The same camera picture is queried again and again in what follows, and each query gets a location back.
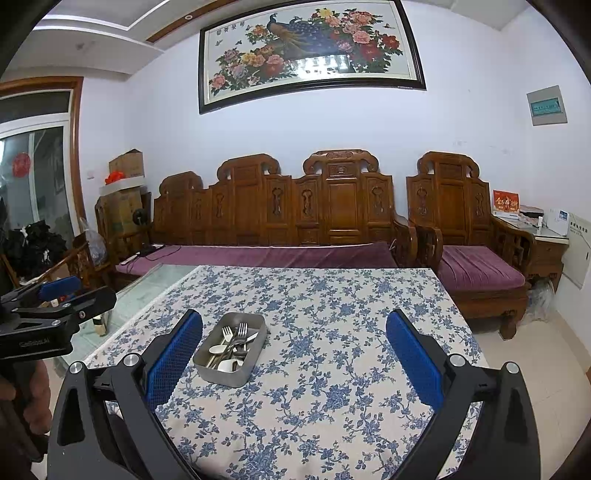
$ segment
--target cutlery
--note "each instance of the cutlery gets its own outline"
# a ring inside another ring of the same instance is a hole
[[[232,337],[234,336],[232,333],[232,329],[230,327],[224,327],[222,329],[222,335],[223,335],[223,339],[227,343],[230,343],[232,341]]]
[[[237,359],[237,358],[222,360],[219,363],[219,365],[217,366],[217,369],[220,372],[232,373],[234,371],[234,363],[237,363],[238,366],[241,367],[244,362],[242,360]]]
[[[244,360],[247,354],[248,350],[237,350],[233,353],[234,357],[240,360]]]
[[[207,364],[205,365],[206,368],[210,368],[212,366],[213,361],[216,359],[216,355],[221,355],[224,350],[226,349],[226,343],[230,343],[230,341],[232,341],[232,338],[234,337],[234,334],[232,333],[232,329],[228,326],[222,328],[222,336],[223,336],[223,340],[222,343],[220,345],[214,345],[213,347],[211,347],[209,349],[209,353],[212,353],[213,355],[209,358],[209,362],[207,362]],[[219,352],[212,352],[212,349],[215,347],[221,347]]]
[[[241,322],[238,325],[236,333],[234,334],[234,338],[232,338],[230,343],[226,346],[226,349],[224,350],[224,352],[221,354],[221,356],[217,360],[217,363],[216,363],[216,361],[213,362],[212,368],[217,368],[217,366],[222,361],[228,360],[229,357],[232,355],[232,350],[234,349],[234,347],[236,345],[240,345],[240,344],[246,342],[246,334],[247,333],[248,333],[248,325],[246,324],[246,322]]]
[[[258,335],[258,332],[253,333],[250,337],[248,337],[246,339],[246,342],[244,342],[242,345],[246,345],[247,343],[252,342],[256,338],[257,335]],[[211,353],[213,355],[221,355],[222,353],[224,353],[225,350],[226,350],[226,345],[224,345],[223,343],[221,343],[220,345],[213,345],[213,346],[209,347],[209,353]]]

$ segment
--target black picture frame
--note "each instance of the black picture frame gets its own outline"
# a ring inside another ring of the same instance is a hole
[[[234,15],[230,18],[225,18],[222,21],[215,22],[205,28],[202,28],[199,34],[199,72],[198,72],[198,88],[199,88],[199,113],[208,113],[214,110],[218,110],[220,108],[224,108],[230,105],[236,105],[237,103],[248,102],[250,100],[255,100],[258,98],[264,98],[268,96],[274,95],[281,95],[283,93],[290,93],[290,92],[301,92],[304,90],[316,90],[321,88],[331,88],[331,87],[395,87],[395,88],[406,88],[406,89],[415,89],[415,90],[427,90],[427,85],[425,83],[425,77],[423,73],[423,66],[421,64],[421,59],[418,54],[417,43],[414,39],[413,31],[410,27],[410,23],[408,22],[408,17],[406,12],[404,11],[404,7],[402,6],[401,0],[391,0],[394,3],[396,9],[398,10],[398,14],[400,16],[400,20],[402,22],[402,27],[404,29],[406,38],[407,38],[407,47],[410,50],[415,73],[417,76],[417,80],[409,80],[409,79],[393,79],[393,78],[337,78],[337,79],[320,79],[320,80],[309,80],[309,81],[302,81],[298,83],[289,83],[283,85],[275,85],[269,86],[264,89],[260,90],[251,90],[250,92],[241,93],[239,95],[235,95],[232,97],[224,98],[217,100],[213,103],[205,104],[204,101],[204,54],[205,54],[205,36],[207,32],[210,30],[214,30],[217,27],[227,24],[229,22],[238,21],[241,18],[248,17],[250,15],[260,14],[267,11],[272,11],[277,8],[282,7],[289,7],[292,5],[300,5],[300,4],[307,4],[307,3],[314,3],[317,0],[292,0],[290,2],[282,2],[280,4],[269,5],[267,7],[257,8],[245,12],[243,14]]]

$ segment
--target peacock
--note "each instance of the peacock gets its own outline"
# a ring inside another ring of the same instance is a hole
[[[294,17],[289,23],[280,23],[276,16],[277,14],[270,16],[267,30],[281,39],[284,59],[299,60],[343,54],[336,41],[330,38],[331,29],[303,21],[301,17]]]

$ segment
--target tablecloth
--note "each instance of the tablecloth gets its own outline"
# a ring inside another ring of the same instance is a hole
[[[190,362],[169,402],[157,407],[180,453],[214,478],[387,479],[433,413],[386,340],[396,307],[446,352],[487,366],[430,270],[220,266],[197,267],[87,364],[142,352],[188,308],[200,312],[204,338],[226,312],[260,313],[269,332],[246,385],[210,384]],[[441,474],[457,468],[478,411],[470,409]]]

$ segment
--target flower painting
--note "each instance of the flower painting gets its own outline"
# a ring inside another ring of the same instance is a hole
[[[260,9],[203,29],[199,62],[202,112],[318,86],[425,88],[399,0]]]

